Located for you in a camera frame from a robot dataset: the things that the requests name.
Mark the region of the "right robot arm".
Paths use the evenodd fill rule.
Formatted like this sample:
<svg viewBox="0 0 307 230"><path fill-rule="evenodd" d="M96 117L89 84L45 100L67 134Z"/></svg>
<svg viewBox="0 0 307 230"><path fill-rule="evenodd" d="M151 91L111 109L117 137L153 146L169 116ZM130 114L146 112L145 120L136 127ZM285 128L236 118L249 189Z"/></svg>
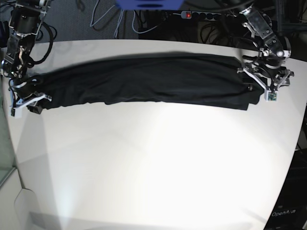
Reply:
<svg viewBox="0 0 307 230"><path fill-rule="evenodd" d="M46 61L53 47L54 35L44 22L49 8L48 0L18 0L8 23L12 34L8 38L0 74L9 79L11 116L13 117L20 117L25 107L32 113L40 114L42 107L39 101L52 100L51 96L37 90L43 82L42 79L27 74L28 69ZM30 54L41 27L44 27L49 34L49 46L44 56L35 61Z"/></svg>

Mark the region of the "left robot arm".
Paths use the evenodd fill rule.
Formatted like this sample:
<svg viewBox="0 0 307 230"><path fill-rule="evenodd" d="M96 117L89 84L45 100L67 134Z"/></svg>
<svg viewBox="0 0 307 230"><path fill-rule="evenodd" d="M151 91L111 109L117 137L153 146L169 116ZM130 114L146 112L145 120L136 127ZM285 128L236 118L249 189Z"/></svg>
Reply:
<svg viewBox="0 0 307 230"><path fill-rule="evenodd" d="M233 11L243 16L242 26L250 31L251 41L257 49L254 57L242 56L242 68L256 81L267 96L275 96L279 88L289 86L289 77L293 72L283 64L291 56L291 45L286 37L278 36L272 29L269 20L255 6L252 0L219 0L224 11Z"/></svg>

